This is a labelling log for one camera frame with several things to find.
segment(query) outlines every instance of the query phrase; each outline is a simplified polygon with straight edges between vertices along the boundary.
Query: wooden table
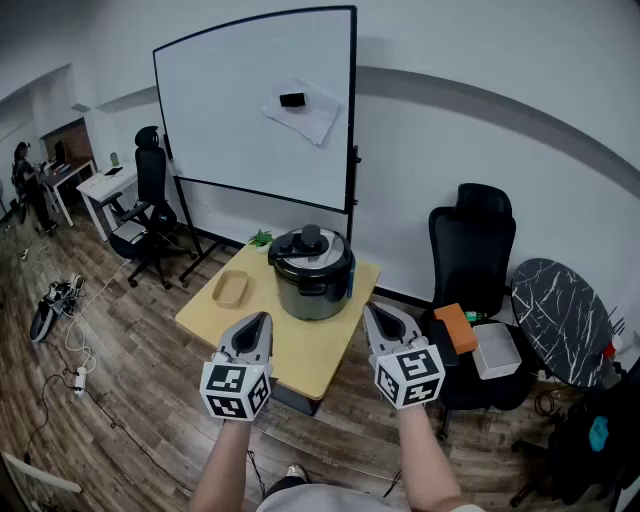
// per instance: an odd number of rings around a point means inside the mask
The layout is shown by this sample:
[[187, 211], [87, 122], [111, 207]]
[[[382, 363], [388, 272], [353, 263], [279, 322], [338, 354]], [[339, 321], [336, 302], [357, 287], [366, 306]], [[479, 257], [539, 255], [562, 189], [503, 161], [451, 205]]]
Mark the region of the wooden table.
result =
[[[224, 270], [244, 270], [249, 284], [237, 309], [218, 307], [211, 298]], [[274, 269], [266, 254], [245, 246], [178, 313], [176, 321], [207, 343], [220, 337], [240, 319], [266, 311], [273, 319], [273, 396], [307, 414], [314, 414], [327, 392], [351, 340], [364, 305], [378, 281], [380, 267], [357, 261], [353, 296], [337, 315], [325, 320], [299, 320], [278, 299]]]

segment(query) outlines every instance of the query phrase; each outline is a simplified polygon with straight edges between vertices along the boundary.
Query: cardboard tray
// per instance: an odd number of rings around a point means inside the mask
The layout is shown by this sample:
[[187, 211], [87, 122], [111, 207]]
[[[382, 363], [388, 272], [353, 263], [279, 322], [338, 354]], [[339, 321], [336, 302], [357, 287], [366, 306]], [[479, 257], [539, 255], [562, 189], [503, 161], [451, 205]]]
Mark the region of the cardboard tray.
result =
[[237, 308], [242, 302], [248, 283], [249, 275], [243, 270], [223, 271], [213, 289], [213, 301], [221, 308]]

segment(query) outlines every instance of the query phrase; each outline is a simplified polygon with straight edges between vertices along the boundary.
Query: sneaker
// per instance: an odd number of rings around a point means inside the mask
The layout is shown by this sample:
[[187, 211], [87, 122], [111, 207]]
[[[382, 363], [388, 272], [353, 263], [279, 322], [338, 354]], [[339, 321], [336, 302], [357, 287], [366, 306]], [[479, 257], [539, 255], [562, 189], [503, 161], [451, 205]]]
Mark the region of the sneaker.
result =
[[306, 483], [309, 483], [307, 472], [302, 468], [300, 464], [291, 464], [291, 466], [287, 468], [286, 476], [297, 476], [298, 478], [302, 478]]

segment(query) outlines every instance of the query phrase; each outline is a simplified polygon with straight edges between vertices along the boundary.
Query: blue object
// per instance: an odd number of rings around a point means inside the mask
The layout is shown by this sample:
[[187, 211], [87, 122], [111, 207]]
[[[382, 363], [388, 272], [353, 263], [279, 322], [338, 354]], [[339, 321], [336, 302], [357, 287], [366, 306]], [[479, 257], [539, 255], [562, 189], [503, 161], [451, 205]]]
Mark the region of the blue object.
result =
[[604, 416], [596, 416], [593, 425], [589, 430], [589, 443], [594, 452], [600, 452], [604, 448], [604, 444], [609, 437], [609, 429], [607, 428], [607, 418]]

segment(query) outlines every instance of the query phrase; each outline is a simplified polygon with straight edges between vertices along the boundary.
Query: white paper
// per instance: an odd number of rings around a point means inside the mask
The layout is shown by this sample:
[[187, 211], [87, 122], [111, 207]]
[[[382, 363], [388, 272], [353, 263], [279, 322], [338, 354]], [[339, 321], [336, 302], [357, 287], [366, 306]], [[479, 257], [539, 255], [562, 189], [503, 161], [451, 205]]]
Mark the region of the white paper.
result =
[[[281, 94], [302, 92], [305, 95], [303, 107], [287, 108], [280, 105]], [[340, 102], [297, 78], [285, 80], [277, 84], [267, 99], [262, 112], [304, 135], [316, 146], [321, 146], [331, 125], [338, 116]]]

